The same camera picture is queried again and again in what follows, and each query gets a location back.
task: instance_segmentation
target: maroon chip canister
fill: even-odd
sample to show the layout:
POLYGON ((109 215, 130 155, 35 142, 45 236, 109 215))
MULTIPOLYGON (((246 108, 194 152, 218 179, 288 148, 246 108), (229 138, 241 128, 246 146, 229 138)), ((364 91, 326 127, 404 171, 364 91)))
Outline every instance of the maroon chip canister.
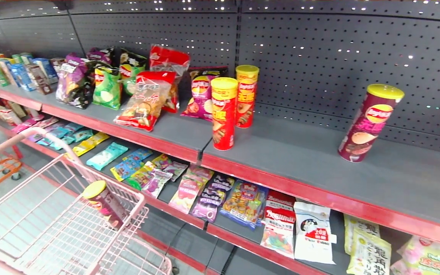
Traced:
POLYGON ((339 155, 350 162, 361 162, 404 96, 396 87, 369 85, 363 104, 339 146, 339 155))

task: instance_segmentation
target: cart handle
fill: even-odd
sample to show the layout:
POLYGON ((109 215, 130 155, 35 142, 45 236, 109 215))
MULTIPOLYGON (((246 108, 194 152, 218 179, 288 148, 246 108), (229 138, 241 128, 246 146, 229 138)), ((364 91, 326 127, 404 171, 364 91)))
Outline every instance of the cart handle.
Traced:
POLYGON ((51 141, 55 142, 59 146, 61 146, 66 152, 68 153, 69 157, 72 159, 72 161, 77 162, 78 164, 82 164, 81 160, 77 157, 74 151, 69 147, 69 145, 65 142, 63 142, 61 139, 57 138, 53 134, 49 134, 47 130, 40 128, 40 127, 31 127, 28 129, 25 129, 21 131, 16 136, 13 136, 12 138, 8 139, 7 141, 0 144, 0 154, 5 151, 6 148, 13 146, 17 144, 18 142, 22 141, 23 139, 28 138, 29 136, 33 136, 34 134, 40 134, 47 139, 50 139, 51 141))

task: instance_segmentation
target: pink shopping cart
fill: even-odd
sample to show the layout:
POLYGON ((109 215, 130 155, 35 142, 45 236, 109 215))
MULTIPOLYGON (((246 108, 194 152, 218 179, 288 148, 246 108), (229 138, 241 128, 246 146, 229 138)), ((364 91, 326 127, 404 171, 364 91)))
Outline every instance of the pink shopping cart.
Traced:
POLYGON ((66 143, 42 128, 5 141, 0 154, 32 134, 60 144, 67 156, 44 165, 0 198, 0 274, 170 275, 170 259, 136 235, 149 212, 141 193, 84 166, 66 143), (104 180, 127 210, 119 229, 81 195, 96 180, 104 180))

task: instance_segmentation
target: red snack bag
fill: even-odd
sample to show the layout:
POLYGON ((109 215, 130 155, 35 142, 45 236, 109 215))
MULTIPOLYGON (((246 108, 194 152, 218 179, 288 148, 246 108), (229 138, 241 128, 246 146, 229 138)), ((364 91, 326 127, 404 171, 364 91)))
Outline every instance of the red snack bag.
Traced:
POLYGON ((178 85, 181 77, 189 68, 190 56, 173 48, 152 44, 149 59, 151 71, 173 71, 176 73, 176 78, 169 90, 169 96, 162 108, 164 111, 177 113, 180 108, 178 85))
POLYGON ((143 71, 137 75, 137 92, 122 108, 115 123, 152 131, 166 102, 176 74, 173 72, 143 71))

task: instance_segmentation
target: potato chip canister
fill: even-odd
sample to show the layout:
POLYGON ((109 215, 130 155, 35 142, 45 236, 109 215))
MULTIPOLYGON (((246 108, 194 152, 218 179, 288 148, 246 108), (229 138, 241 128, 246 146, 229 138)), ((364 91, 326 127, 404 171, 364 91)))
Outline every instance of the potato chip canister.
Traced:
POLYGON ((226 151, 234 146, 237 87, 239 82, 230 77, 218 77, 212 87, 213 146, 226 151))
POLYGON ((235 72, 239 82, 236 125, 239 128, 249 128, 252 125, 254 116, 254 101, 256 99, 259 68, 252 65, 240 65, 235 68, 235 72))
POLYGON ((82 197, 87 199, 91 206, 98 210, 110 225, 119 229, 127 219, 128 212, 120 204, 103 180, 95 181, 84 189, 82 197))
POLYGON ((339 155, 350 162, 361 162, 404 96, 396 87, 369 85, 362 106, 339 146, 339 155))

